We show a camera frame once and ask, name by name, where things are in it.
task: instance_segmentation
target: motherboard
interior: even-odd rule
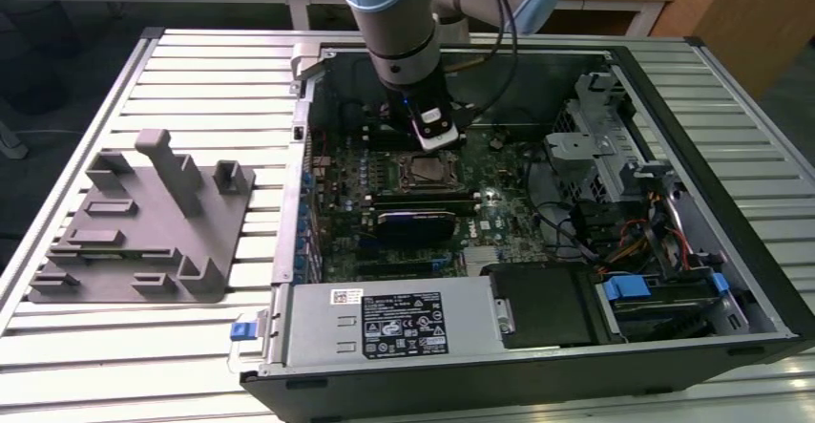
[[[472,276],[486,264],[548,259],[555,243],[526,189],[534,145],[491,128],[432,154],[384,150],[399,144],[381,140],[316,145],[325,283]]]

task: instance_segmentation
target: slotted metal surface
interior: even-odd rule
[[[476,37],[478,42],[492,42]],[[168,31],[140,43],[95,121],[99,138],[87,153],[125,150],[141,128],[173,131],[172,146],[199,165],[236,159],[257,170],[231,293],[217,304],[173,306],[33,305],[21,301],[25,283],[53,237],[91,186],[87,158],[69,162],[80,175],[57,183],[24,246],[0,284],[13,286],[0,311],[0,422],[273,422],[267,408],[241,391],[237,372],[249,369],[261,345],[228,341],[229,323],[269,300],[288,130],[295,98],[291,55],[299,42],[359,41],[355,33]],[[704,52],[682,40],[528,37],[523,43],[624,44],[784,267],[810,306],[815,304],[815,184],[800,155],[744,101]],[[662,153],[646,131],[652,151]],[[41,232],[43,240],[36,240]],[[734,370],[687,391],[650,397],[575,401],[387,421],[578,420],[612,422],[815,419],[807,393],[815,389],[815,360],[799,355],[772,365]]]

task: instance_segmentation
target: floor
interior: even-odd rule
[[[52,113],[25,116],[0,100],[0,118],[12,129],[73,132],[23,134],[20,139],[29,148],[27,159],[0,158],[0,271],[15,252],[16,241],[9,239],[24,234],[39,212],[144,27],[267,30],[292,27],[283,5],[128,4],[121,18],[112,17],[101,3],[67,3],[64,7],[85,47],[76,58],[52,62],[71,91],[69,103]],[[319,7],[313,11],[315,30],[352,29],[345,9]],[[7,51],[1,40],[7,32],[8,29],[0,27],[0,53]],[[15,73],[0,71],[0,76],[9,77]],[[814,90],[815,49],[807,48],[760,104],[815,162]]]

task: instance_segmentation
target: power supply label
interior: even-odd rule
[[[442,293],[364,296],[361,329],[368,359],[448,353]]]

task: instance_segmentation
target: metal bracket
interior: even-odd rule
[[[639,181],[656,180],[674,171],[674,167],[664,160],[652,160],[642,165],[628,162],[620,170],[620,180],[623,181],[623,195],[634,196],[640,193]]]
[[[289,94],[303,98],[303,81],[292,81],[292,84],[289,84]]]
[[[504,335],[512,334],[515,332],[515,319],[512,318],[508,299],[495,299],[495,317],[500,333]]]
[[[261,331],[267,337],[264,354],[269,363],[285,362],[285,338],[288,336],[287,320],[289,317],[289,297],[292,286],[288,284],[271,287],[271,311],[267,313],[267,325]]]
[[[267,337],[271,328],[271,314],[268,308],[257,312],[257,337]]]
[[[320,72],[323,46],[320,43],[296,43],[292,48],[292,76],[303,81]]]
[[[591,160],[595,156],[615,154],[606,137],[595,139],[582,133],[548,134],[547,147],[551,156],[560,160]]]
[[[616,76],[611,73],[591,73],[588,75],[587,90],[591,93],[604,95],[604,104],[608,104],[614,97],[626,94],[623,84]]]

